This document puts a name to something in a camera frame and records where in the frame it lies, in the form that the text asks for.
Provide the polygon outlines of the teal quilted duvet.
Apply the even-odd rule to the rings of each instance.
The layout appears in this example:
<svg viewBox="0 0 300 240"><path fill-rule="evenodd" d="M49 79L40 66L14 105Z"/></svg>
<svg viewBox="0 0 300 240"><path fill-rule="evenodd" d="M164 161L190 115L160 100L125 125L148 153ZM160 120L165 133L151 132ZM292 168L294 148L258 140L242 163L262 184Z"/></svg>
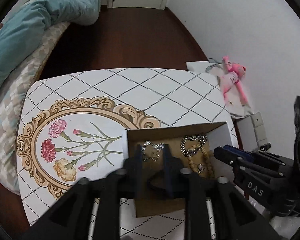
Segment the teal quilted duvet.
<svg viewBox="0 0 300 240"><path fill-rule="evenodd" d="M61 22L94 24L101 0L35 0L23 6L0 29L0 87L40 44L44 31Z"/></svg>

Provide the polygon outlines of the black smart band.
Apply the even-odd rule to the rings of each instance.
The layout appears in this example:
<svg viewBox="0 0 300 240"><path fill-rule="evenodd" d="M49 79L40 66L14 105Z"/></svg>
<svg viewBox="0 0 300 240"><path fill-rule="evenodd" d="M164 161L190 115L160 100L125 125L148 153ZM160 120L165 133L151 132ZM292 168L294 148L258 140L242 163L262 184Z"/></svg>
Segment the black smart band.
<svg viewBox="0 0 300 240"><path fill-rule="evenodd" d="M166 187L165 172L160 170L146 180L146 196L153 199L168 199L170 193Z"/></svg>

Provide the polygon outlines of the white wall socket strip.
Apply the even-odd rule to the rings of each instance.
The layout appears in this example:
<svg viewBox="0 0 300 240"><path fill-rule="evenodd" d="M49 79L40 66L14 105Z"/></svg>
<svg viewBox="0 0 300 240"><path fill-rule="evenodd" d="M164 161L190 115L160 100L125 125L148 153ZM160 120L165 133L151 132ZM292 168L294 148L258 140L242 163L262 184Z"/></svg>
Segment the white wall socket strip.
<svg viewBox="0 0 300 240"><path fill-rule="evenodd" d="M255 132L257 147L260 148L261 146L269 143L261 112L257 112L250 117Z"/></svg>

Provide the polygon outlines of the checked patterned mattress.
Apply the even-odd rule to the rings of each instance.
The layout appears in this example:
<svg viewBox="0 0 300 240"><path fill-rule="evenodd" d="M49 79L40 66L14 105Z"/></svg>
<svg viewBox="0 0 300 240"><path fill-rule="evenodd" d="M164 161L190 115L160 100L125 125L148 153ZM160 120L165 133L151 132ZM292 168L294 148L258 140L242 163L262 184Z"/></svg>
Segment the checked patterned mattress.
<svg viewBox="0 0 300 240"><path fill-rule="evenodd" d="M69 22L62 22L46 29L39 46L9 74L0 88L0 184L17 195L20 190L15 151L25 96L39 79L47 59L69 25Z"/></svg>

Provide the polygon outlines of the white cardboard jewelry box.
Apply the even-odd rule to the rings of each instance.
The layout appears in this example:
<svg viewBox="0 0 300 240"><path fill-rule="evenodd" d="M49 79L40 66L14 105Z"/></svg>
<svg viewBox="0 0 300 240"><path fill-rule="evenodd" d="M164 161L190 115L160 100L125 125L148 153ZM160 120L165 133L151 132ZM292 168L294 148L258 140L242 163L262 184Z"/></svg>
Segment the white cardboard jewelry box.
<svg viewBox="0 0 300 240"><path fill-rule="evenodd" d="M194 164L203 165L203 172L201 177L208 177L207 162L211 163L212 172L215 176L221 176L213 168L213 150L218 146L232 145L232 139L230 134L230 128L227 122L213 122L206 124L192 124L178 127L166 127L166 128L145 128L145 129L127 129L123 132L123 156L125 159L134 155L137 145L141 145L145 141L149 140L154 144L164 143L168 144L171 150L171 154L179 158L183 162L185 168L190 168L190 162L181 152L181 142L185 141L185 148L188 149L192 145L198 145L199 141L196 139L190 141L184 139L189 135L203 134L207 137L207 142L203 146L203 150L207 153L207 157L204 157L202 151L198 151L192 160ZM233 179L232 171L225 173ZM158 216L174 211L179 211L185 208L185 202L183 199L153 199L146 196L146 193L142 195L140 199L134 201L136 217L149 217Z"/></svg>

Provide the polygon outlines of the floral patterned tablecloth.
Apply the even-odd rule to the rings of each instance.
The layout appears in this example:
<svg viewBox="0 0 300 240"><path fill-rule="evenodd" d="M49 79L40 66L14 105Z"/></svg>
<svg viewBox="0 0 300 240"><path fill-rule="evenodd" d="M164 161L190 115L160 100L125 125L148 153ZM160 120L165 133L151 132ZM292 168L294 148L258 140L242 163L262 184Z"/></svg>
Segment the floral patterned tablecloth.
<svg viewBox="0 0 300 240"><path fill-rule="evenodd" d="M20 194L29 224L78 179L123 163L127 129L221 122L219 146L237 137L217 78L202 72L115 68L40 80L26 94L17 135Z"/></svg>

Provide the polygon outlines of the pink panther plush toy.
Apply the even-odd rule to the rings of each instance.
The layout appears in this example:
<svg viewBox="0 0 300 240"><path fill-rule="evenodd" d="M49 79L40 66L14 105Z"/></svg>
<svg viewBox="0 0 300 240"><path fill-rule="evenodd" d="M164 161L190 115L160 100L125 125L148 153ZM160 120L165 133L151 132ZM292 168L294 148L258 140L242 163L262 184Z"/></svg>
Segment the pink panther plush toy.
<svg viewBox="0 0 300 240"><path fill-rule="evenodd" d="M228 56L223 57L223 65L226 66L228 70L228 72L220 78L220 88L223 92L224 99L227 100L227 92L235 86L239 92L242 105L246 105L248 99L241 84L241 78L245 76L246 68L241 64L230 62Z"/></svg>

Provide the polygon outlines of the black power adapter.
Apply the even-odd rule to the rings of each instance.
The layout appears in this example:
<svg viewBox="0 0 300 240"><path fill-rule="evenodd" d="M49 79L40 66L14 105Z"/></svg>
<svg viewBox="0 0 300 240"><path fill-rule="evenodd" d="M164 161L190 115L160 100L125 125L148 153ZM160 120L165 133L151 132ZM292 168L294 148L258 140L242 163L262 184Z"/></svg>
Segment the black power adapter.
<svg viewBox="0 0 300 240"><path fill-rule="evenodd" d="M259 146L259 150L264 151L264 152L266 152L270 148L271 148L271 143L266 143L266 144L263 144L263 145Z"/></svg>

